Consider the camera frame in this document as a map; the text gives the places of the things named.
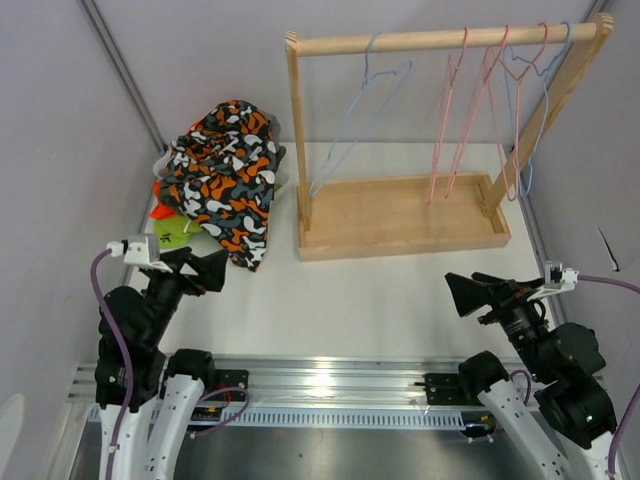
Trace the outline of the dark olive shorts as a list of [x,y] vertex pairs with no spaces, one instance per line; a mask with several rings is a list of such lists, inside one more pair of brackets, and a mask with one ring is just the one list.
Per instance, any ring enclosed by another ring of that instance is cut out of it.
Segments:
[[279,168],[282,164],[284,157],[286,156],[287,149],[284,145],[280,145],[276,152],[276,163],[275,163],[275,171],[278,172]]

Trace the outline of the pink hanger of olive shorts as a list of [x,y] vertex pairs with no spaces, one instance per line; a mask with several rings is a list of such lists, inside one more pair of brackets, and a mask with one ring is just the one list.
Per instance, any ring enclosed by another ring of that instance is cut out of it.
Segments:
[[456,149],[454,152],[451,169],[447,178],[445,198],[448,199],[451,195],[456,179],[458,177],[459,168],[463,156],[466,151],[467,144],[470,139],[470,135],[473,131],[476,123],[476,118],[484,98],[485,93],[489,90],[490,76],[495,69],[495,65],[498,61],[495,59],[495,51],[493,47],[487,47],[484,51],[482,61],[476,76],[474,88],[469,100],[469,104],[466,110],[466,117],[463,122],[463,129],[459,136]]

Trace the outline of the camouflage patterned shorts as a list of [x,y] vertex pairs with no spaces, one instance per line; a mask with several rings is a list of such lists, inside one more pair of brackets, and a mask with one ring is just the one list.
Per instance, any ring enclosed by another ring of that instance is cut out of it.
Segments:
[[281,144],[265,116],[247,100],[216,105],[171,144],[160,179],[160,200],[190,218],[255,272],[267,251],[274,201],[276,152]]

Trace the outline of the light grey shorts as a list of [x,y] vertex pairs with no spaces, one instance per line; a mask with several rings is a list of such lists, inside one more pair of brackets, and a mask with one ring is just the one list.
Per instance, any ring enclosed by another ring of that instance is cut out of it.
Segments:
[[270,124],[270,130],[274,135],[274,142],[275,143],[279,143],[280,142],[280,135],[281,135],[281,124],[279,122],[279,120],[277,119],[277,117],[269,112],[265,113],[265,116],[267,118],[267,120],[269,121]]

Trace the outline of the lime green shorts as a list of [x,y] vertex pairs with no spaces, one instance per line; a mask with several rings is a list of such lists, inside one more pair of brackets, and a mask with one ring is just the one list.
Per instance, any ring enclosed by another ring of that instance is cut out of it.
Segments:
[[201,232],[197,223],[181,215],[155,220],[153,228],[161,249],[184,247],[193,235]]

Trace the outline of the orange shorts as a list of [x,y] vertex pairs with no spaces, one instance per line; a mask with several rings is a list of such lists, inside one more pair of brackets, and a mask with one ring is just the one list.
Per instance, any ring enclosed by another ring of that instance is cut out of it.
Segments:
[[155,180],[153,183],[155,206],[151,209],[148,216],[155,221],[162,221],[174,217],[176,215],[176,212],[172,208],[161,202],[159,193],[160,182],[158,180]]

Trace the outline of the pink hanger of grey shorts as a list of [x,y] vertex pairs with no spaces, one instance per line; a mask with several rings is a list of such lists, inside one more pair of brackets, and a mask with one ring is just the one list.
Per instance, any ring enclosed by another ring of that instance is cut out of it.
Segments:
[[463,44],[461,47],[461,52],[458,57],[457,63],[453,64],[452,55],[449,54],[447,58],[444,84],[442,89],[441,101],[439,105],[439,129],[436,137],[436,142],[434,144],[433,152],[432,152],[432,163],[431,163],[431,177],[429,183],[429,192],[427,197],[427,205],[430,206],[432,204],[437,177],[439,172],[439,162],[442,155],[442,146],[444,143],[444,136],[447,129],[448,116],[451,108],[453,93],[455,90],[456,80],[458,76],[459,69],[464,60],[464,56],[466,54],[467,45],[468,45],[468,36],[469,36],[469,28],[464,27],[464,37]]

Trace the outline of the pink hanger of orange shorts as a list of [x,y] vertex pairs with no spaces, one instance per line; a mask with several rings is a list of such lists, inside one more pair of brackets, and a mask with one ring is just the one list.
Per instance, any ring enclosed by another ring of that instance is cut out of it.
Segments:
[[[522,198],[526,198],[530,192],[533,178],[534,167],[531,164],[531,158],[535,154],[536,149],[538,147],[539,141],[542,138],[542,134],[545,131],[544,123],[549,119],[549,93],[548,93],[548,79],[549,79],[549,70],[553,67],[554,62],[559,58],[556,55],[550,63],[542,70],[536,65],[536,61],[544,52],[547,44],[548,44],[548,36],[550,27],[545,23],[540,23],[540,26],[544,28],[544,36],[542,41],[542,46],[540,50],[532,59],[527,59],[522,56],[519,56],[514,51],[514,48],[509,45],[503,44],[498,53],[494,51],[492,47],[489,47],[486,51],[487,54],[490,54],[493,57],[493,63],[490,68],[486,70],[486,74],[484,77],[484,84],[488,89],[489,100],[491,112],[493,113],[492,119],[495,119],[494,115],[494,106],[493,106],[493,95],[492,95],[492,87],[490,83],[492,71],[495,69],[497,64],[500,64],[503,69],[503,76],[505,80],[505,90],[507,97],[507,105],[509,110],[510,122],[511,122],[511,130],[513,134],[513,149],[511,151],[511,158],[508,163],[501,163],[501,174],[504,180],[504,184],[506,187],[506,198],[509,202],[513,202],[516,200],[520,200]],[[509,50],[511,55],[512,62],[521,62],[525,65],[524,69],[519,73],[513,73],[509,65],[505,60],[505,51]],[[541,86],[543,89],[543,119],[541,126],[537,129],[537,133],[534,137],[533,150],[530,154],[525,154],[521,152],[520,148],[520,92],[521,85],[529,73],[532,70],[535,72],[536,76],[540,79]]]

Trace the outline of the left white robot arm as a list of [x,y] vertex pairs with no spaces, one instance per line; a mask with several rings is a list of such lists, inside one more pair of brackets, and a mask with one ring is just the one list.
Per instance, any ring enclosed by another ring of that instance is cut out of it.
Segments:
[[160,341],[185,296],[220,292],[227,254],[188,247],[165,252],[167,270],[146,269],[145,290],[123,285],[97,295],[95,401],[102,433],[102,479],[171,479],[193,411],[216,390],[210,352],[164,354]]

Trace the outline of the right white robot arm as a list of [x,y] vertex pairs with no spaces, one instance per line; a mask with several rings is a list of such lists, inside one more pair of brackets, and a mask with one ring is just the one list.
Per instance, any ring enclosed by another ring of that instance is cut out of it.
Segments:
[[551,329],[543,299],[575,289],[579,274],[560,264],[541,278],[516,281],[475,272],[445,276],[461,317],[483,307],[482,325],[499,325],[532,381],[538,410],[559,440],[541,428],[496,355],[480,352],[458,366],[456,389],[481,403],[543,479],[616,479],[611,447],[618,427],[614,406],[596,379],[606,362],[593,330],[567,322]]

